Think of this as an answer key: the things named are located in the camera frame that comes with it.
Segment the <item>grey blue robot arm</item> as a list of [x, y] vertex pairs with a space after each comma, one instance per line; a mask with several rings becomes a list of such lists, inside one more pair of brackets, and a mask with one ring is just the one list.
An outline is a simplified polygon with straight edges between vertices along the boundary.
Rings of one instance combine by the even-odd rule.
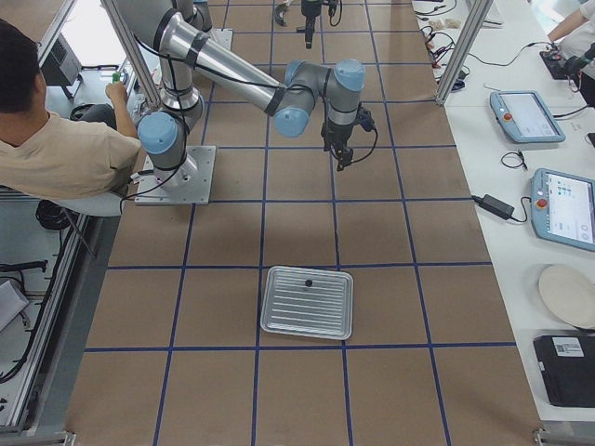
[[268, 134], [297, 138], [311, 117], [343, 170], [366, 155], [349, 139], [355, 127], [376, 130], [361, 102], [364, 65], [344, 59], [332, 66], [289, 62], [282, 80], [220, 42], [206, 1], [105, 1], [112, 25], [132, 58], [149, 109], [139, 118], [140, 140], [152, 162], [157, 189], [180, 193], [199, 180], [198, 147], [216, 137], [233, 146], [268, 144]]

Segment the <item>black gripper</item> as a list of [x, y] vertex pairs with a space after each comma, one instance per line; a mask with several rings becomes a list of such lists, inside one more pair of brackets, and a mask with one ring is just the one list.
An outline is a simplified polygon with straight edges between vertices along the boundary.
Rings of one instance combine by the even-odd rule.
[[323, 123], [321, 136], [324, 151], [331, 151], [339, 161], [351, 161], [353, 150], [349, 148], [349, 138], [353, 125], [338, 125], [333, 121]]
[[316, 19], [321, 15], [321, 0], [301, 0], [300, 11], [304, 17], [305, 24], [299, 29], [301, 33], [313, 33], [315, 30]]

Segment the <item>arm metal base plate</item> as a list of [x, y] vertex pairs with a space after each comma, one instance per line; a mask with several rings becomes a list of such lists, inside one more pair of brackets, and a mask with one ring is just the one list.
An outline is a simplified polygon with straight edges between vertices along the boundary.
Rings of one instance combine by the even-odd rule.
[[215, 146], [188, 146], [187, 157], [181, 167], [166, 172], [153, 167], [145, 156], [144, 170], [152, 173], [139, 179], [137, 205], [209, 204], [215, 166]]

